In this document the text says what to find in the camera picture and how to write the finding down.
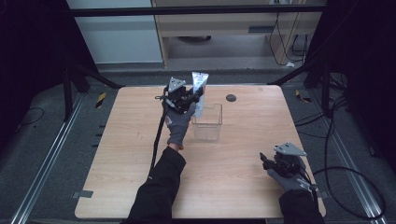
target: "gray glove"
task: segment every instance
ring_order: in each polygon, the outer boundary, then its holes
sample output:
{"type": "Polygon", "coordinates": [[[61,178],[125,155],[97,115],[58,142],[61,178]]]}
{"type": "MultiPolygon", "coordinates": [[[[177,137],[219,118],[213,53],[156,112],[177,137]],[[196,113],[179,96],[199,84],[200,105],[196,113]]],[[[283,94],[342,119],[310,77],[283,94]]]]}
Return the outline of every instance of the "gray glove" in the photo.
{"type": "Polygon", "coordinates": [[[189,110],[184,114],[178,114],[176,111],[170,109],[169,106],[166,109],[165,123],[171,132],[171,137],[168,139],[167,144],[175,143],[183,147],[183,139],[189,128],[191,116],[195,113],[195,103],[192,103],[189,110]]]}
{"type": "MultiPolygon", "coordinates": [[[[298,157],[298,159],[301,165],[301,173],[305,174],[306,166],[300,157],[298,157]]],[[[309,184],[299,174],[294,175],[291,178],[285,178],[280,176],[274,169],[268,169],[267,174],[276,180],[285,193],[291,189],[309,189],[309,184]]]]}

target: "wire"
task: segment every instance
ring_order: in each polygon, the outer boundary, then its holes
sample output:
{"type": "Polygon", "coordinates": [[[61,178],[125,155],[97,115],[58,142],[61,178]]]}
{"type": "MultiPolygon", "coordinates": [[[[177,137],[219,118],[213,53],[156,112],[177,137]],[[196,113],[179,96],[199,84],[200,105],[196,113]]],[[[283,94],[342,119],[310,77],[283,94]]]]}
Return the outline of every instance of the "wire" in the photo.
{"type": "Polygon", "coordinates": [[[163,131],[163,123],[165,122],[165,116],[166,116],[166,114],[169,111],[169,110],[165,110],[165,108],[166,108],[165,104],[166,104],[166,102],[163,99],[163,101],[162,101],[163,114],[161,115],[160,123],[158,125],[157,135],[156,135],[155,140],[154,140],[154,146],[153,146],[152,158],[151,158],[151,165],[149,167],[148,176],[151,176],[151,172],[154,169],[155,161],[156,161],[156,158],[157,158],[157,152],[158,152],[158,144],[160,143],[161,133],[163,131]]]}
{"type": "Polygon", "coordinates": [[[310,133],[303,133],[303,132],[297,132],[297,133],[305,134],[305,135],[308,135],[308,136],[311,136],[311,137],[316,137],[316,138],[326,138],[326,136],[317,136],[317,135],[313,135],[313,134],[310,134],[310,133]]]}
{"type": "Polygon", "coordinates": [[[33,121],[30,121],[30,122],[21,123],[21,125],[29,125],[29,124],[36,123],[36,122],[38,122],[41,118],[43,118],[43,116],[44,116],[44,109],[42,109],[42,108],[40,108],[40,107],[32,107],[32,108],[29,108],[29,110],[40,110],[40,111],[41,111],[41,115],[38,117],[38,119],[35,119],[35,120],[33,120],[33,121]]]}
{"type": "Polygon", "coordinates": [[[335,77],[330,76],[330,81],[332,81],[332,84],[336,86],[337,89],[341,91],[346,91],[347,86],[344,84],[344,80],[341,77],[341,81],[338,81],[335,77]]]}
{"type": "Polygon", "coordinates": [[[324,117],[324,116],[326,116],[326,114],[323,113],[323,114],[321,114],[320,116],[318,116],[318,117],[316,117],[316,118],[314,118],[314,119],[311,119],[311,120],[309,120],[309,121],[307,121],[307,122],[305,122],[305,123],[295,124],[295,126],[296,126],[296,127],[300,127],[300,126],[304,126],[304,125],[313,123],[314,121],[316,121],[316,120],[318,120],[318,119],[320,119],[320,118],[322,118],[322,117],[324,117]]]}
{"type": "Polygon", "coordinates": [[[340,207],[342,207],[344,210],[346,210],[349,214],[351,214],[351,215],[353,215],[355,217],[359,217],[361,219],[365,219],[365,220],[379,219],[385,214],[387,206],[386,206],[385,198],[382,195],[382,193],[380,192],[380,190],[378,189],[378,187],[367,176],[359,173],[358,171],[355,171],[355,170],[347,168],[347,167],[342,167],[342,166],[330,166],[330,167],[328,166],[328,160],[327,160],[327,158],[328,158],[328,145],[329,145],[329,139],[330,139],[330,136],[331,136],[331,133],[332,133],[332,128],[334,127],[334,111],[336,111],[336,109],[339,108],[340,106],[346,105],[346,100],[343,99],[343,97],[340,97],[339,99],[342,99],[342,100],[340,102],[338,102],[338,103],[336,101],[334,101],[334,104],[333,104],[332,109],[331,109],[331,116],[330,116],[331,122],[330,122],[329,131],[327,132],[327,135],[326,135],[325,146],[324,146],[324,168],[314,172],[313,175],[316,175],[316,174],[324,172],[325,178],[326,178],[326,185],[328,187],[329,193],[331,194],[331,196],[334,199],[334,201],[340,207]],[[350,209],[346,208],[335,197],[334,193],[332,192],[332,187],[330,185],[329,174],[328,174],[329,170],[348,170],[349,172],[352,172],[352,173],[355,173],[357,175],[362,176],[364,178],[364,180],[366,180],[373,187],[373,189],[376,191],[377,195],[381,199],[381,203],[383,205],[383,208],[381,209],[382,210],[381,213],[378,216],[375,216],[375,217],[367,217],[367,216],[363,216],[363,215],[360,215],[358,213],[355,213],[355,212],[351,211],[350,209]]]}
{"type": "Polygon", "coordinates": [[[277,61],[276,56],[275,56],[275,53],[274,53],[274,50],[273,50],[273,48],[272,48],[272,35],[273,35],[274,30],[275,30],[276,27],[277,27],[277,32],[279,33],[279,39],[280,39],[280,42],[282,43],[283,53],[285,54],[285,56],[290,60],[291,63],[301,62],[302,60],[293,60],[293,59],[291,59],[291,58],[289,57],[288,53],[286,52],[285,43],[283,42],[282,35],[280,34],[279,22],[278,22],[278,21],[279,21],[279,12],[276,13],[276,21],[275,21],[274,28],[273,28],[273,30],[272,30],[272,32],[271,32],[271,34],[270,34],[270,41],[269,41],[269,42],[270,42],[270,49],[271,49],[271,51],[272,51],[272,53],[273,53],[273,55],[274,55],[274,58],[275,58],[276,63],[277,63],[278,65],[286,65],[285,63],[280,63],[280,62],[277,61]]]}
{"type": "Polygon", "coordinates": [[[312,118],[312,117],[314,117],[314,116],[316,116],[316,115],[324,115],[324,113],[323,113],[323,112],[318,112],[317,114],[313,114],[313,115],[310,115],[310,116],[308,116],[308,117],[306,117],[306,118],[299,119],[299,120],[295,121],[294,124],[297,123],[297,122],[303,121],[303,120],[305,120],[305,119],[310,119],[310,118],[312,118]]]}
{"type": "Polygon", "coordinates": [[[298,38],[299,35],[296,35],[294,37],[293,43],[291,44],[291,52],[293,53],[294,56],[298,56],[298,57],[305,57],[306,56],[306,49],[307,49],[307,45],[308,45],[308,35],[305,35],[305,39],[304,39],[304,46],[303,49],[294,49],[296,40],[298,38]]]}

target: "black pole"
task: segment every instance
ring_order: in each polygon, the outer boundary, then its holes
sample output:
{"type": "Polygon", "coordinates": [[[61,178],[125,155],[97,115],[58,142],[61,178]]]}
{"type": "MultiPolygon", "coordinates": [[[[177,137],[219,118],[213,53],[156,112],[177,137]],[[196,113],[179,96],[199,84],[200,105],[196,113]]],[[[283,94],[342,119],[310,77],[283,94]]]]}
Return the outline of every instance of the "black pole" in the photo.
{"type": "Polygon", "coordinates": [[[73,111],[73,100],[72,100],[72,87],[70,73],[66,66],[63,66],[63,77],[64,77],[64,121],[70,118],[73,111]]]}
{"type": "Polygon", "coordinates": [[[328,62],[323,63],[322,67],[322,95],[321,95],[321,100],[322,100],[322,109],[323,112],[326,114],[326,116],[329,118],[330,117],[330,110],[329,110],[329,102],[330,102],[330,68],[328,62]]]}
{"type": "Polygon", "coordinates": [[[254,5],[254,6],[203,6],[203,7],[125,7],[89,8],[62,11],[49,10],[53,16],[107,17],[107,16],[150,16],[186,14],[227,14],[227,13],[277,13],[277,12],[323,12],[339,10],[339,6],[327,5],[254,5]]]}
{"type": "Polygon", "coordinates": [[[75,68],[78,71],[80,71],[80,72],[82,72],[82,73],[84,73],[84,74],[86,74],[86,75],[88,75],[90,77],[95,78],[96,80],[104,83],[105,85],[107,85],[108,87],[110,87],[112,89],[120,89],[120,88],[124,87],[123,85],[119,85],[119,84],[117,84],[115,82],[112,82],[112,81],[108,80],[105,77],[100,76],[99,74],[91,71],[90,69],[88,69],[88,68],[86,68],[86,67],[84,67],[84,66],[82,66],[80,64],[74,64],[74,66],[75,66],[75,68]]]}

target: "clear plastic container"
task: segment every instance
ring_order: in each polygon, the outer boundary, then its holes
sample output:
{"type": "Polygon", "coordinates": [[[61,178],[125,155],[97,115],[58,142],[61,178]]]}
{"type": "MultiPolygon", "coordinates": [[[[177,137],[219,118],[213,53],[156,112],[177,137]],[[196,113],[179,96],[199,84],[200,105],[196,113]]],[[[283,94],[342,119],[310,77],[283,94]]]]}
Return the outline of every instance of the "clear plastic container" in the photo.
{"type": "Polygon", "coordinates": [[[195,139],[206,141],[219,140],[222,124],[222,105],[205,104],[200,118],[192,116],[195,139]]]}

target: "black sleeve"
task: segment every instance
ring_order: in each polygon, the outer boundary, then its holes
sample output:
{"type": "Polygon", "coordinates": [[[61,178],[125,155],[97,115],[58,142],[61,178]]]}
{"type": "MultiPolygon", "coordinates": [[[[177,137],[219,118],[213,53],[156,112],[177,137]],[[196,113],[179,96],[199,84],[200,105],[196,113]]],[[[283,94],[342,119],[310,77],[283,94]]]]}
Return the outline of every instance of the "black sleeve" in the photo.
{"type": "Polygon", "coordinates": [[[185,165],[183,157],[167,147],[147,181],[137,191],[131,212],[122,224],[171,223],[172,204],[185,165]]]}
{"type": "Polygon", "coordinates": [[[279,199],[285,224],[322,224],[323,217],[315,207],[308,190],[289,190],[279,199]]]}

